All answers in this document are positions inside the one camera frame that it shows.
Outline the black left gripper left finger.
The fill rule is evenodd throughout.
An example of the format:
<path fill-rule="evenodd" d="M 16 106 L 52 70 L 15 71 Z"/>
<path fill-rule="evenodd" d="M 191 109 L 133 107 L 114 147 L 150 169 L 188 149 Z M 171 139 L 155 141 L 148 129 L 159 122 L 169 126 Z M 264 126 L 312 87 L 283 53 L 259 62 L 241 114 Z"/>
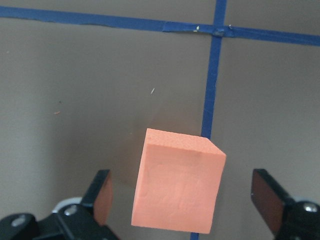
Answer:
<path fill-rule="evenodd" d="M 111 171 L 99 170 L 82 197 L 60 201 L 52 210 L 66 240 L 112 240 L 107 226 L 113 200 Z"/>

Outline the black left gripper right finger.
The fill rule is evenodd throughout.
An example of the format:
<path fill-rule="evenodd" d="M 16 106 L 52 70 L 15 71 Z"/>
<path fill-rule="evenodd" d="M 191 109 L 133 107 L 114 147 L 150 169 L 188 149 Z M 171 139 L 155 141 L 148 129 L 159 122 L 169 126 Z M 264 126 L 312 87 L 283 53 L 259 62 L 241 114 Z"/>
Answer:
<path fill-rule="evenodd" d="M 265 169 L 252 171 L 250 195 L 275 240 L 320 238 L 320 205 L 295 200 Z"/>

